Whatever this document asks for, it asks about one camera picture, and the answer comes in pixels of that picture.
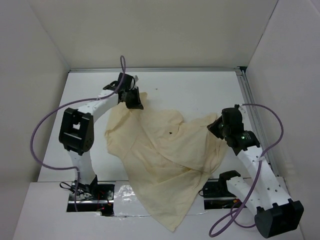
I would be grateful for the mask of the cream fabric jacket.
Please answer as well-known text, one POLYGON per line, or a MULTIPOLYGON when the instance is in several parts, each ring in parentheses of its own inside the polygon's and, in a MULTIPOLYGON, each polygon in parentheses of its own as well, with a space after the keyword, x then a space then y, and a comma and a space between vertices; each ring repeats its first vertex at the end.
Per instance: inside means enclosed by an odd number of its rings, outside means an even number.
POLYGON ((173 232, 228 147, 207 128, 216 113, 186 122, 175 109, 151 107, 146 92, 140 98, 143 109, 124 103, 111 109, 104 134, 107 151, 121 160, 146 211, 173 232))

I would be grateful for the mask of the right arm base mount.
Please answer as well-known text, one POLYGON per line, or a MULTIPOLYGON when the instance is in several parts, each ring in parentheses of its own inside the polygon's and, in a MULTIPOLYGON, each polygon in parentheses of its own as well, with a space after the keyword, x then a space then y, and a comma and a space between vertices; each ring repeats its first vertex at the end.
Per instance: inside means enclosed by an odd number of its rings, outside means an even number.
POLYGON ((223 172, 217 179, 209 179, 198 194, 203 197, 205 210, 230 209, 239 199, 228 191, 227 181, 241 175, 236 170, 223 172))

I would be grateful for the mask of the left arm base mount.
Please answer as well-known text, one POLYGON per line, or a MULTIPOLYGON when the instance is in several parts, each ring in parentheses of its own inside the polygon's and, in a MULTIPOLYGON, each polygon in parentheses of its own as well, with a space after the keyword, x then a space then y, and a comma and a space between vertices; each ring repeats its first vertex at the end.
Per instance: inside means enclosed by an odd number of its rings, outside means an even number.
POLYGON ((92 185, 79 185, 75 192, 76 183, 60 182, 59 187, 69 192, 66 211, 98 212, 104 217, 114 215, 115 183, 95 181, 92 185))

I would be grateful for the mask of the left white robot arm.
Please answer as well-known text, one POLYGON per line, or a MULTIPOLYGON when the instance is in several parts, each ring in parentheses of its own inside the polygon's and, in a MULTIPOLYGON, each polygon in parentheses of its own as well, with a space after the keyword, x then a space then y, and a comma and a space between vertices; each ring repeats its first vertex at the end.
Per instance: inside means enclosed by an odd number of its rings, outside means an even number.
POLYGON ((79 108, 69 107, 63 113, 58 139, 76 167, 74 183, 88 200, 99 193, 98 177, 90 155, 95 139, 94 124, 119 103, 124 103, 127 109, 142 110, 138 80, 136 75, 121 72, 118 80, 106 85, 96 98, 79 108))

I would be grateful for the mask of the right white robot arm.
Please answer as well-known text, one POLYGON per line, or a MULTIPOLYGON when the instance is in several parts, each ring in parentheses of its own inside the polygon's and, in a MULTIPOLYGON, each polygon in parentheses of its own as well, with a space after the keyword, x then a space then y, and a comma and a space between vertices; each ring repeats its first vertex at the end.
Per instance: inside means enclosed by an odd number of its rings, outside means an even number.
POLYGON ((214 238, 222 234, 236 222, 243 208, 249 209, 253 214, 254 226, 266 239, 296 230, 304 207, 299 200, 293 200, 284 190, 265 159, 265 154, 282 138, 279 137, 275 143, 262 149, 256 135, 245 130, 238 104, 224 108, 221 116, 209 124, 207 129, 215 137, 226 141, 253 180, 252 185, 248 185, 236 171, 229 171, 226 176, 220 178, 220 194, 233 194, 241 204, 214 223, 208 235, 214 238))

